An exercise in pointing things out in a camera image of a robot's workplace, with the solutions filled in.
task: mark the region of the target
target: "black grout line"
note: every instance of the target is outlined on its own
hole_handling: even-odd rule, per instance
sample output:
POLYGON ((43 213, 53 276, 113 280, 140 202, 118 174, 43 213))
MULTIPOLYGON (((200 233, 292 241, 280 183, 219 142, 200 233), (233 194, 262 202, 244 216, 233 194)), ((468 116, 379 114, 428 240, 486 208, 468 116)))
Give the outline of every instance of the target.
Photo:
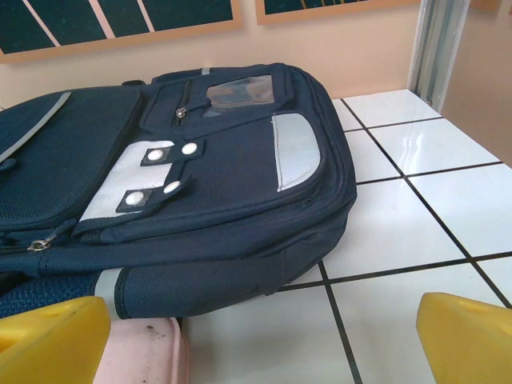
POLYGON ((349 132, 357 132, 359 130, 365 130, 364 128, 356 128, 354 130, 344 130, 343 132, 345 132, 346 134, 348 134, 349 132))
POLYGON ((333 311, 334 320, 336 321, 336 326, 338 327, 339 337, 342 340, 343 348, 345 349, 346 359, 349 363, 350 372, 352 373, 352 378, 354 379, 354 384, 362 384, 361 374, 359 373, 358 364, 355 361, 354 352, 352 351, 352 347, 350 346, 349 335, 346 332, 345 326, 343 325, 342 316, 339 313, 338 304, 336 303, 336 298, 334 297, 333 289, 328 283, 329 277, 327 276, 326 268, 323 265, 323 262, 318 264, 318 268, 320 268, 320 273, 322 274, 322 279, 326 285, 327 297, 329 298, 330 308, 333 311))
POLYGON ((495 260, 496 258, 508 258, 512 256, 512 250, 508 252, 500 252, 499 254, 484 254, 483 256, 476 256, 473 258, 476 262, 484 262, 486 260, 495 260))
POLYGON ((389 182, 391 180, 400 180, 402 176, 393 176, 390 178, 378 178, 376 180, 366 180, 365 182, 356 182, 357 186, 364 186, 365 184, 373 184, 374 182, 389 182))
POLYGON ((494 282, 490 279, 489 276, 484 272, 484 270, 480 267, 479 264, 476 262, 472 262, 471 265, 473 268, 477 270, 477 272, 482 276, 482 278, 485 280, 489 288, 491 288, 496 296, 502 301, 503 305, 506 306, 509 309, 512 309, 512 305, 510 302, 506 299, 505 295, 499 290, 499 288, 494 284, 494 282))
MULTIPOLYGON (((428 176, 430 174, 445 174, 447 172, 455 172, 457 170, 472 170, 473 168, 483 168, 484 166, 498 166, 500 164, 503 164, 503 162, 501 162, 501 161, 484 162, 483 164, 474 164, 472 166, 458 166, 456 168, 448 168, 445 170, 429 170, 428 172, 421 172, 419 174, 405 174, 405 177, 416 178, 418 176, 428 176)), ((358 186, 361 186, 364 184, 373 184, 374 182, 388 182, 390 180, 399 180, 401 178, 404 178, 404 176, 392 176, 390 178, 376 178, 374 180, 365 180, 364 182, 357 182, 356 184, 358 186)))
POLYGON ((501 252, 499 254, 484 254, 483 256, 476 256, 473 258, 456 258, 455 260, 446 260, 444 262, 432 262, 429 264, 421 264, 419 266, 404 266, 401 268, 394 268, 392 270, 378 270, 375 272, 369 272, 367 274, 352 274, 350 276, 343 276, 341 278, 330 278, 327 280, 327 282, 304 282, 301 284, 293 284, 292 286, 284 286, 278 292, 286 292, 288 290, 302 290, 316 286, 324 286, 326 283, 332 285, 343 282, 354 282, 357 280, 366 280, 368 278, 380 278, 383 276, 391 276, 394 274, 407 274, 410 272, 417 272, 420 270, 434 270, 437 268, 443 268, 445 266, 460 266, 463 264, 472 264, 474 262, 486 262, 488 260, 497 260, 500 258, 510 257, 512 257, 512 250, 508 252, 501 252))
POLYGON ((305 288, 313 288, 316 286, 323 286, 323 285, 324 285, 323 281, 304 282, 304 283, 300 283, 300 284, 292 284, 289 286, 282 286, 281 288, 279 288, 278 292, 287 292, 288 290, 303 290, 305 288))
POLYGON ((409 272, 417 272, 419 270, 433 270, 442 268, 444 266, 459 266, 461 264, 469 264, 471 261, 468 258, 456 258, 455 260, 448 260, 445 262, 432 262, 430 264, 423 264, 421 266, 404 266, 403 268, 395 268, 392 270, 380 270, 378 272, 369 272, 367 274, 353 274, 351 276, 344 276, 342 278, 332 278, 329 284, 338 284, 340 282, 355 282, 357 280, 366 280, 368 278, 380 278, 382 276, 391 276, 393 274, 405 274, 409 272))
POLYGON ((416 196, 419 198, 419 200, 422 202, 422 204, 425 206, 425 208, 428 209, 430 214, 434 216, 435 220, 438 222, 438 224, 441 226, 441 228, 444 229, 448 237, 454 242, 454 244, 459 248, 459 250, 464 254, 466 258, 471 260, 471 265, 476 269, 476 271, 480 274, 480 276, 484 279, 484 281, 487 283, 489 288, 492 289, 492 291, 498 296, 498 298, 502 301, 503 305, 507 308, 512 308, 512 305, 510 302, 506 299, 505 295, 499 290, 499 288, 496 287, 496 285, 492 282, 492 280, 489 278, 489 276, 486 275, 486 273, 483 271, 483 269, 473 260, 470 253, 467 251, 467 249, 462 245, 462 243, 455 237, 455 235, 452 233, 452 231, 448 228, 448 226, 444 223, 443 220, 439 217, 439 215, 435 212, 435 210, 430 206, 430 204, 425 200, 425 198, 422 196, 422 194, 419 193, 419 191, 416 189, 416 187, 413 185, 412 182, 408 179, 408 177, 402 172, 400 167, 397 165, 396 162, 391 158, 391 156, 386 152, 386 150, 382 147, 380 142, 375 138, 375 136, 372 135, 370 130, 364 125, 364 123, 361 121, 361 119, 355 114, 355 112, 350 108, 350 106, 345 102, 345 100, 341 99, 342 103, 345 105, 345 107, 349 110, 349 112, 352 113, 352 115, 355 117, 355 119, 361 124, 363 128, 365 128, 366 132, 370 136, 370 138, 374 141, 375 145, 381 150, 381 152, 386 156, 388 161, 394 166, 394 168, 397 170, 397 172, 403 177, 409 188, 412 189, 412 191, 416 194, 416 196))
POLYGON ((367 129, 374 130, 375 128, 386 128, 387 126, 403 126, 405 124, 412 124, 414 122, 429 122, 430 120, 442 120, 442 119, 445 119, 445 118, 443 116, 440 116, 438 118, 421 118, 419 120, 412 120, 410 122, 394 122, 392 124, 383 124, 381 126, 368 126, 367 129))
POLYGON ((456 168, 449 168, 447 170, 431 170, 428 172, 421 172, 419 174, 408 174, 408 178, 416 178, 417 176, 427 176, 429 174, 444 174, 445 172, 454 172, 456 170, 471 170, 473 168, 482 168, 483 166, 496 166, 498 164, 503 164, 503 162, 484 162, 483 164, 475 164, 472 166, 458 166, 456 168))

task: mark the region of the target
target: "yellow plastic object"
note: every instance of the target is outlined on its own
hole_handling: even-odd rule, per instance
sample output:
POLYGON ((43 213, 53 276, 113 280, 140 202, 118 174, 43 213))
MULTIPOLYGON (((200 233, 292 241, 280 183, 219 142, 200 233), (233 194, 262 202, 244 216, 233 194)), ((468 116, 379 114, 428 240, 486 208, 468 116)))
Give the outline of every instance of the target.
POLYGON ((0 383, 90 384, 109 332, 106 305, 96 297, 0 319, 0 383))
POLYGON ((416 327, 437 384, 512 383, 512 310, 424 294, 416 327))

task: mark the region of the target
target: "dark green board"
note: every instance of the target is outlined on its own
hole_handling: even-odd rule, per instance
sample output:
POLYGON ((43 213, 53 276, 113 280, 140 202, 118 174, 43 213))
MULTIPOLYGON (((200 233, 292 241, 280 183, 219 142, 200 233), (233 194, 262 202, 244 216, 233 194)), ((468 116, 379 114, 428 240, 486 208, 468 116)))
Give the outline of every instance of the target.
MULTIPOLYGON (((28 0, 61 46, 106 38, 88 0, 28 0)), ((114 36, 149 32, 137 0, 98 0, 114 36)), ((230 0, 143 0, 155 31, 233 19, 230 0)), ((0 0, 0 49, 4 54, 55 46, 22 0, 0 0)))
POLYGON ((319 8, 320 6, 335 6, 351 2, 363 2, 365 0, 265 0, 266 14, 282 14, 292 10, 304 10, 319 8))

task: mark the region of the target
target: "clear plastic window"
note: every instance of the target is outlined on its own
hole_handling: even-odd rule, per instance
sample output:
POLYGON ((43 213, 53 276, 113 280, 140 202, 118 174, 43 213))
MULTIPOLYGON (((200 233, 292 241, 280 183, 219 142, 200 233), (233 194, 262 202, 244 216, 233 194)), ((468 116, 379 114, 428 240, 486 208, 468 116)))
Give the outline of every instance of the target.
POLYGON ((271 104, 274 102, 272 76, 264 74, 211 86, 206 96, 211 100, 211 106, 204 113, 205 118, 226 114, 243 106, 271 104))

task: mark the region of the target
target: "snap button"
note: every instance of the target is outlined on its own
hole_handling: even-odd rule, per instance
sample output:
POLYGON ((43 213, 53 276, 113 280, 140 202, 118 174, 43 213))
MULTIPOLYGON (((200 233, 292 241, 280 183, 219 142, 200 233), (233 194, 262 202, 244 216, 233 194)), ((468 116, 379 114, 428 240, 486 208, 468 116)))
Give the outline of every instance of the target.
POLYGON ((173 190, 178 188, 182 183, 180 181, 172 182, 171 184, 168 184, 164 189, 164 194, 170 194, 173 190))
POLYGON ((163 158, 163 150, 152 150, 147 154, 147 159, 151 162, 156 162, 163 158))
POLYGON ((198 145, 195 142, 189 142, 188 144, 185 144, 182 148, 183 154, 192 154, 196 150, 198 150, 198 145))
POLYGON ((144 193, 143 192, 132 192, 128 196, 126 196, 125 203, 128 206, 136 206, 137 204, 140 204, 141 201, 144 199, 144 193))

